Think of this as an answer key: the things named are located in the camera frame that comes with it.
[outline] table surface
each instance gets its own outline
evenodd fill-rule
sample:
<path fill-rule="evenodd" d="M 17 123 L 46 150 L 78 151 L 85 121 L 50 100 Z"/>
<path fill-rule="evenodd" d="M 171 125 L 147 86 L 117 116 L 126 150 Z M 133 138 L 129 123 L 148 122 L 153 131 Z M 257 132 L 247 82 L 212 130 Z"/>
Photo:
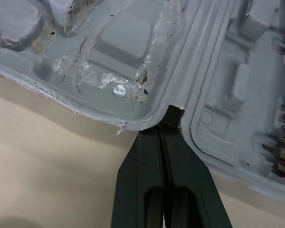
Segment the table surface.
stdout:
<path fill-rule="evenodd" d="M 0 228 L 109 228 L 136 132 L 0 78 Z M 285 203 L 212 174 L 234 228 L 285 228 Z"/>

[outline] molded compartment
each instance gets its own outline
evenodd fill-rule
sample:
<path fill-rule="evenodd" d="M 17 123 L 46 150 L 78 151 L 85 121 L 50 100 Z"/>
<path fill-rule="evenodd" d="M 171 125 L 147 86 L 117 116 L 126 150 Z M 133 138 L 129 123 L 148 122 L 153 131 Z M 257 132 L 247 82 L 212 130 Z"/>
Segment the molded compartment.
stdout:
<path fill-rule="evenodd" d="M 184 137 L 214 170 L 285 201 L 285 178 L 262 146 L 284 135 L 285 0 L 235 1 L 226 26 L 191 84 Z"/>
<path fill-rule="evenodd" d="M 0 75 L 93 119 L 151 127 L 201 2 L 0 0 Z"/>

